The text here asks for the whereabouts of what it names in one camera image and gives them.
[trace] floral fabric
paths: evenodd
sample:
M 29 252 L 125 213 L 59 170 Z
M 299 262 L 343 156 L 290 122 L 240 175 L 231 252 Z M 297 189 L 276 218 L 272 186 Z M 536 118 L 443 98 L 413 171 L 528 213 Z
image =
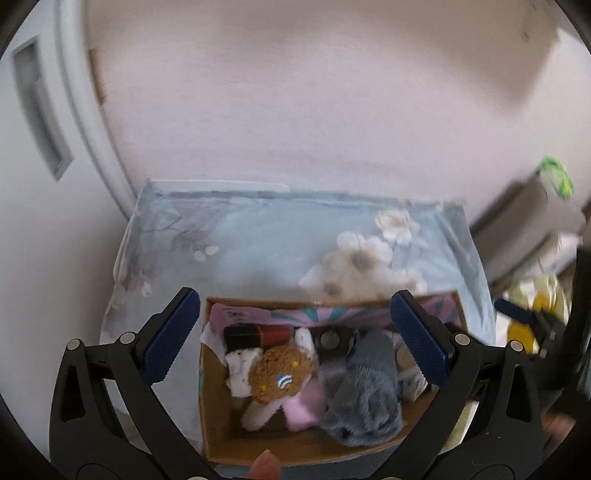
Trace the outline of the floral fabric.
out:
M 202 298 L 365 301 L 407 288 L 457 290 L 467 326 L 495 328 L 484 272 L 462 207 L 345 194 L 164 193 L 148 183 L 114 269 L 101 340 L 138 331 L 181 287 Z M 201 323 L 154 391 L 180 430 L 200 441 Z M 117 408 L 125 407 L 116 390 Z

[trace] stuffed toy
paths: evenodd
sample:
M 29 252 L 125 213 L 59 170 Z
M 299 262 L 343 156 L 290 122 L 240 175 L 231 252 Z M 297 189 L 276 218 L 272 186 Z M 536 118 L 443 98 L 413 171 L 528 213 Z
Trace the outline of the stuffed toy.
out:
M 253 364 L 262 357 L 262 348 L 245 348 L 226 354 L 228 363 L 228 379 L 226 385 L 235 398 L 246 398 L 252 395 L 248 375 Z
M 265 351 L 249 372 L 253 399 L 242 416 L 242 427 L 249 432 L 260 430 L 285 402 L 306 386 L 316 362 L 308 329 L 296 330 L 295 345 L 280 345 Z

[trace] brown plush toy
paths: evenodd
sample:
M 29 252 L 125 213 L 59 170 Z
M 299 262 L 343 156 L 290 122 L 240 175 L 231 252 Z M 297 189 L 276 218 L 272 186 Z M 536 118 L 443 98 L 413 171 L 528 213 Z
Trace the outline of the brown plush toy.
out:
M 288 397 L 297 395 L 312 375 L 308 352 L 295 345 L 269 348 L 249 374 L 253 400 L 242 416 L 249 432 L 261 429 Z
M 311 373 L 310 358 L 295 345 L 269 348 L 250 372 L 252 396 L 259 403 L 293 397 Z

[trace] finger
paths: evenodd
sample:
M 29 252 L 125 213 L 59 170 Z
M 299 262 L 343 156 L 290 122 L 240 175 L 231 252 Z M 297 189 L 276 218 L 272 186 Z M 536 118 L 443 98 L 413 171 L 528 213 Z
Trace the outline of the finger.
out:
M 546 412 L 542 419 L 544 431 L 550 435 L 550 440 L 544 448 L 544 456 L 553 453 L 562 441 L 569 435 L 576 420 L 560 413 Z
M 265 450 L 252 464 L 251 471 L 246 477 L 254 480 L 280 480 L 279 460 L 269 450 Z

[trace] gray plush toy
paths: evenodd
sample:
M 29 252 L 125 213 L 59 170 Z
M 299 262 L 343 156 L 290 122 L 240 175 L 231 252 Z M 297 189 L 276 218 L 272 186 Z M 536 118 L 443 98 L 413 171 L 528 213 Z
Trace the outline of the gray plush toy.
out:
M 320 427 L 350 447 L 391 440 L 404 424 L 390 339 L 382 330 L 370 330 L 355 343 L 345 367 L 343 382 Z

